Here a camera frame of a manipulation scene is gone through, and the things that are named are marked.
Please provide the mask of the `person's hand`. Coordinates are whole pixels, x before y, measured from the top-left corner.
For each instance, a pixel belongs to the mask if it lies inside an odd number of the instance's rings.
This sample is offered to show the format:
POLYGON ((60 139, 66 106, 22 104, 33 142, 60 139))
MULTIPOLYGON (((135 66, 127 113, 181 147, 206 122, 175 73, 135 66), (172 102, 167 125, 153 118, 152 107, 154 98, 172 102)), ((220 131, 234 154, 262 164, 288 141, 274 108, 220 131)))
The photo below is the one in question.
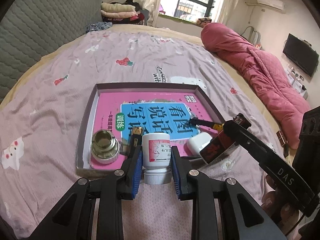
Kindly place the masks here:
POLYGON ((286 201, 284 193, 269 175, 266 182, 272 190, 263 196, 261 207, 283 232, 287 232, 298 222, 299 211, 286 201))

